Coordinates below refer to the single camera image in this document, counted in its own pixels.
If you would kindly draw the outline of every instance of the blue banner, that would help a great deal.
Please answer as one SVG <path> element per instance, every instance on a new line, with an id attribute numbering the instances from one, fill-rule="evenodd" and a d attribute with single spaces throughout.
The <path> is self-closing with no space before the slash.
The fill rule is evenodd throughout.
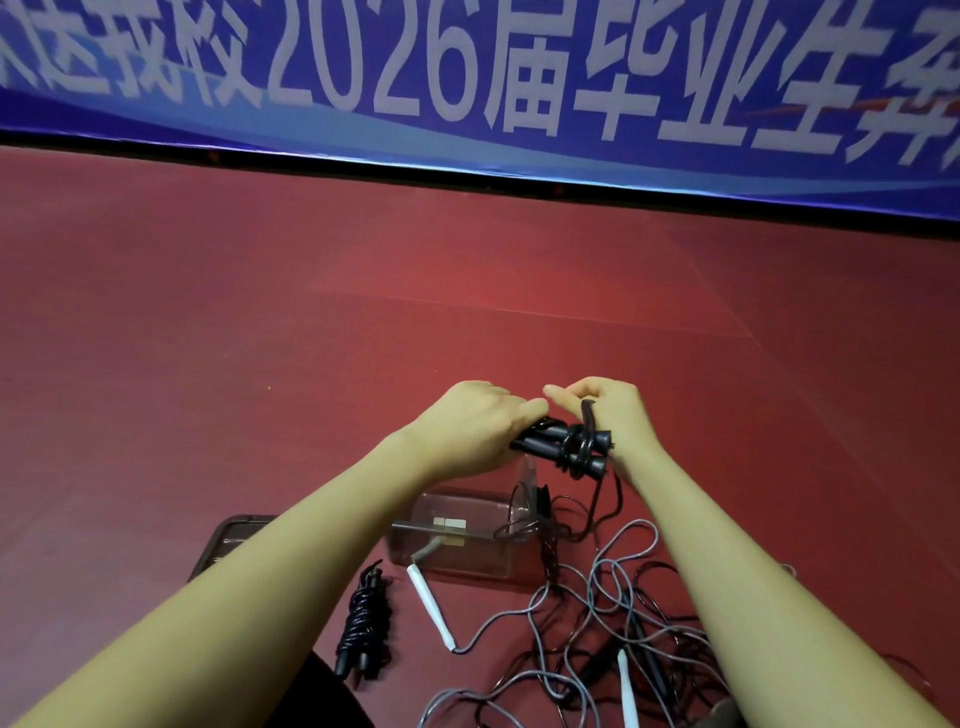
<path id="1" fill-rule="evenodd" d="M 960 220 L 960 0 L 0 0 L 0 128 Z"/>

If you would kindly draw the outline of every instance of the transparent plastic box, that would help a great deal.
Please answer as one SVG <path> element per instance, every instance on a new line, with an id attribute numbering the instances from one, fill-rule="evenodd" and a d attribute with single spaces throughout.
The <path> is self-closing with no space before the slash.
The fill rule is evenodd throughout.
<path id="1" fill-rule="evenodd" d="M 387 534 L 389 558 L 457 581 L 538 586 L 544 581 L 537 520 L 537 468 L 507 468 L 437 486 L 414 500 Z"/>

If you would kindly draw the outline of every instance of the forearm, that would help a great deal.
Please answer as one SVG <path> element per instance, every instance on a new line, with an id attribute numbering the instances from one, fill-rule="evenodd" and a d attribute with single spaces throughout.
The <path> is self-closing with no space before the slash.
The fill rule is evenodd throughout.
<path id="1" fill-rule="evenodd" d="M 948 725 L 668 455 L 624 465 L 752 728 Z"/>
<path id="2" fill-rule="evenodd" d="M 262 724 L 396 510 L 428 484 L 402 438 L 185 586 L 18 727 Z"/>

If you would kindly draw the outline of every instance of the hand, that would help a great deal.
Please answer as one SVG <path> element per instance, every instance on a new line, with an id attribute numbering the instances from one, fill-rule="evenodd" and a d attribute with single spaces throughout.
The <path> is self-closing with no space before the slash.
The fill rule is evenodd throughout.
<path id="1" fill-rule="evenodd" d="M 510 443 L 546 416 L 544 399 L 525 400 L 487 381 L 462 381 L 404 430 L 422 447 L 434 481 L 485 473 L 519 455 Z"/>
<path id="2" fill-rule="evenodd" d="M 597 429 L 608 429 L 612 433 L 616 447 L 611 455 L 621 466 L 629 454 L 646 456 L 663 452 L 640 393 L 633 384 L 588 376 L 565 389 L 547 384 L 543 393 L 577 419 L 582 419 L 581 400 L 594 400 Z"/>

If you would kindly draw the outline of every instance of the red floor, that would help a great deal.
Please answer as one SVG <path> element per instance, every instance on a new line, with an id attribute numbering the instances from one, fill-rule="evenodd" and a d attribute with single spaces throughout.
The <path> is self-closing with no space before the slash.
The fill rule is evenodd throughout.
<path id="1" fill-rule="evenodd" d="M 225 516 L 291 505 L 458 379 L 584 374 L 635 381 L 688 470 L 958 721 L 958 280 L 947 243 L 2 150 L 0 723 Z M 523 599 L 437 595 L 461 639 Z M 393 599 L 396 662 L 361 693 L 382 726 L 528 642 L 502 624 L 453 657 Z"/>

